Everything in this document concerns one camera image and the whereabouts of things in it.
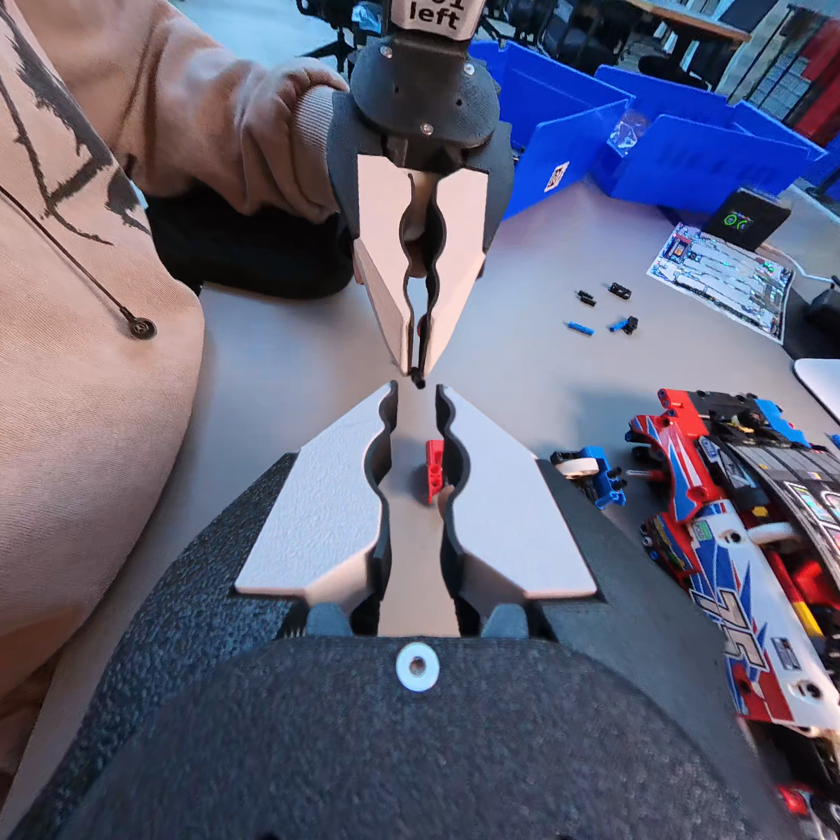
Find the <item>black wrist rest pad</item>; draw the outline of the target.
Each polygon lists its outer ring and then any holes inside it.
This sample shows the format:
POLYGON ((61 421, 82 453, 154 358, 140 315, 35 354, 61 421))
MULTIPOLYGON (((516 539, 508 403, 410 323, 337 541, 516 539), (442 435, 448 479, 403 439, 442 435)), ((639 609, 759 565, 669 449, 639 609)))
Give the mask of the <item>black wrist rest pad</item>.
POLYGON ((350 240, 338 216, 314 224, 272 206, 244 215, 204 184, 145 199, 161 263, 197 295, 208 283, 308 301, 330 297, 353 279, 350 240))

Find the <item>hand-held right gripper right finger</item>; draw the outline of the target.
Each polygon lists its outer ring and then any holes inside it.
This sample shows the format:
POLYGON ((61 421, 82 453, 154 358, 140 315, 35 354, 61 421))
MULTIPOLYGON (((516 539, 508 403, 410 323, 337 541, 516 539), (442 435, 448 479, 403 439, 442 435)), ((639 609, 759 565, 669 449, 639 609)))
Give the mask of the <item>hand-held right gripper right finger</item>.
POLYGON ((435 411, 450 490, 440 565, 459 633, 478 635, 500 605, 596 597, 540 459, 451 386, 437 385, 435 411))

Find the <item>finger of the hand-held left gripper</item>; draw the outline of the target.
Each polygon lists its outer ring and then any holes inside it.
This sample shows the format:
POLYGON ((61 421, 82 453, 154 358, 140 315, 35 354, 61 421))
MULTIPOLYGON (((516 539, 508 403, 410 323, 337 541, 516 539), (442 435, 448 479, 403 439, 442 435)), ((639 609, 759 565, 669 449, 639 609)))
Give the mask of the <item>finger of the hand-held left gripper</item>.
POLYGON ((413 370, 414 315, 406 294, 410 258, 404 243, 413 203, 413 172, 372 154, 357 157, 359 234, 353 264, 359 271, 381 335, 399 372, 413 370))
POLYGON ((443 177, 429 200, 423 258, 427 311, 419 338, 417 376, 424 381, 439 361, 485 263, 487 174, 458 170, 443 177))

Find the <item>black office chair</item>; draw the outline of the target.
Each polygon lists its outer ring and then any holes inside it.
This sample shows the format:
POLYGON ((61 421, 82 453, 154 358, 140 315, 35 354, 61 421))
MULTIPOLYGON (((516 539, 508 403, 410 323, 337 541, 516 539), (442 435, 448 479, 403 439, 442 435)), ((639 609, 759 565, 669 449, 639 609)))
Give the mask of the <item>black office chair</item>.
POLYGON ((303 54, 315 60, 334 58, 341 75, 350 74, 359 50, 383 29, 384 2, 380 1, 296 1, 300 15, 316 18, 331 27, 335 37, 327 44, 303 54))

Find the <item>black lego spoiler assembly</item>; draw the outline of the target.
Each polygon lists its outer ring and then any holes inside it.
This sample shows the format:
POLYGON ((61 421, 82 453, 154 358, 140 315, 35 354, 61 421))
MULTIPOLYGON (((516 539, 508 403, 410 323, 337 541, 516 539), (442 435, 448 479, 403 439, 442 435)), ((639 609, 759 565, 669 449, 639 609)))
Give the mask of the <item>black lego spoiler assembly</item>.
POLYGON ((599 510, 627 504, 627 480, 621 467, 613 466, 599 446, 585 446, 575 451, 556 450, 551 465, 575 484, 599 510))

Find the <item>black power bank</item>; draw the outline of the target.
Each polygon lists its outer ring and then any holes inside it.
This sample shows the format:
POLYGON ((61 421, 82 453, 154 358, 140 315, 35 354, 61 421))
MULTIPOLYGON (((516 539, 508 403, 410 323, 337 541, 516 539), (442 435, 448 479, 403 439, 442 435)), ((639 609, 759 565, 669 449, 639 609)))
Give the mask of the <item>black power bank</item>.
POLYGON ((729 194, 700 230, 738 248, 755 252, 791 216, 788 203, 749 187, 729 194))

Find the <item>wooden office desk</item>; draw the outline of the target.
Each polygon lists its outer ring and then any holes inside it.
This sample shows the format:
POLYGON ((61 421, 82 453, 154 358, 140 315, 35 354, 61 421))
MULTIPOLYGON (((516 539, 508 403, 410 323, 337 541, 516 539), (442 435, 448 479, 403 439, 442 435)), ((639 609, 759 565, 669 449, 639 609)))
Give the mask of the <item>wooden office desk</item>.
POLYGON ((684 75, 682 62, 689 47, 694 43, 706 41, 729 42, 737 46, 748 43, 751 34, 729 24, 722 24, 708 16, 690 12, 686 7, 665 2, 624 1, 641 14, 651 16, 660 24, 666 25, 676 36, 675 47, 669 57, 660 62, 659 69, 663 78, 674 79, 684 75))

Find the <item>red white blue lego car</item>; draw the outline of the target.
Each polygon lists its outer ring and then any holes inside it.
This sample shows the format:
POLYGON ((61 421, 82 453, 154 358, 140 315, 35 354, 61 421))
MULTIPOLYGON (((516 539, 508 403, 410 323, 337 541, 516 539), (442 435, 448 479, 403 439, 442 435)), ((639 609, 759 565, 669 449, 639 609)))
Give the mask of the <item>red white blue lego car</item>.
POLYGON ((838 838, 839 463, 755 394, 658 391, 625 440, 648 556, 723 635, 740 718, 809 838, 838 838))

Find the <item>person's left forearm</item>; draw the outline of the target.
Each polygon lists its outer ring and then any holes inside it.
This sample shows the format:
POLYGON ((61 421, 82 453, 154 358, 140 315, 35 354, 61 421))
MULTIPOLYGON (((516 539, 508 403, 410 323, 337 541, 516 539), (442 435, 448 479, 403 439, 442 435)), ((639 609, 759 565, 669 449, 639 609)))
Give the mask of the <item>person's left forearm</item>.
POLYGON ((336 214, 327 139, 347 82, 313 58, 272 69, 239 59, 171 4, 139 7, 150 33, 119 146, 141 192, 204 184, 245 215, 271 206, 321 224, 336 214))

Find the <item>black desk mat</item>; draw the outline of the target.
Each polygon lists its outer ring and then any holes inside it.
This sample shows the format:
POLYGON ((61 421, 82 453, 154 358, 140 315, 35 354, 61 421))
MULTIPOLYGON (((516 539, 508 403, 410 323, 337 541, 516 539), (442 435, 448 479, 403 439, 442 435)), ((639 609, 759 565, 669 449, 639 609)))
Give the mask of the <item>black desk mat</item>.
POLYGON ((800 359, 839 359, 839 278, 831 276, 827 288, 813 301, 792 289, 784 315, 785 352, 800 359))

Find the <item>shiny sticker sheet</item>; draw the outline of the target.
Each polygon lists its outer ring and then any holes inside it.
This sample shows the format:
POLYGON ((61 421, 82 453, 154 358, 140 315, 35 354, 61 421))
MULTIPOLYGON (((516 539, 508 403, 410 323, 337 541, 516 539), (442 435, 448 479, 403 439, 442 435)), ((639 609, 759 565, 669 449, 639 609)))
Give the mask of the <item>shiny sticker sheet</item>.
POLYGON ((678 223, 647 275, 777 344, 784 342, 795 272, 775 259, 678 223))

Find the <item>blue storage bin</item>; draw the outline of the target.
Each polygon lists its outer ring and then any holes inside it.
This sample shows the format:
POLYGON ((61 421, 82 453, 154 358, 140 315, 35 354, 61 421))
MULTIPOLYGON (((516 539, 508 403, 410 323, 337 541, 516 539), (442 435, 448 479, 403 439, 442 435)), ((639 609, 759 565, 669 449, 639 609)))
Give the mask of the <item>blue storage bin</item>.
POLYGON ((625 117, 644 120, 623 148, 617 124, 591 165, 617 200, 710 214, 741 187, 779 195, 826 155, 748 101, 610 66, 595 78, 631 96, 625 117))

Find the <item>colourful storage shelf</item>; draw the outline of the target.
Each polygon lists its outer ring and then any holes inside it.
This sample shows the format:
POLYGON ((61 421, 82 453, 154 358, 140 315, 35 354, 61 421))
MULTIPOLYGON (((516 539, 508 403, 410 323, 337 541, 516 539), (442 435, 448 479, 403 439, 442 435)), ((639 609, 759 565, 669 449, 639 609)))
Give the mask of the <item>colourful storage shelf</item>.
POLYGON ((826 148, 838 135, 838 5, 778 2, 725 69, 717 91, 747 101, 826 148))

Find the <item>person's left hand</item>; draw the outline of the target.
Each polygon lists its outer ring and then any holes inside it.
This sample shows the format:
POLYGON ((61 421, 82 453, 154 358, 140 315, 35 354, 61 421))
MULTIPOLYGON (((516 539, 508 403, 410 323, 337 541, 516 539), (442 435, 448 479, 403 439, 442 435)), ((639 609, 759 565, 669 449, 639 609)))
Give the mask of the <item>person's left hand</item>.
POLYGON ((420 278, 426 275, 422 237, 425 233, 427 206, 434 189, 435 177, 432 173, 416 170, 409 170, 408 174, 412 181, 413 197, 403 219, 403 245, 409 261, 408 276, 420 278))

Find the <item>red lego piece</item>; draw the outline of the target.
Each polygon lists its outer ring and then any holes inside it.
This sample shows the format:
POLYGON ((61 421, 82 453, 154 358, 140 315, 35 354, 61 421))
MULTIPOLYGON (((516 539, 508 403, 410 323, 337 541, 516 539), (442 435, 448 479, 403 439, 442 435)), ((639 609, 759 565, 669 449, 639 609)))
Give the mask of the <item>red lego piece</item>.
POLYGON ((427 504, 432 506, 447 486, 444 468, 445 441, 441 438, 428 439, 425 444, 427 504))

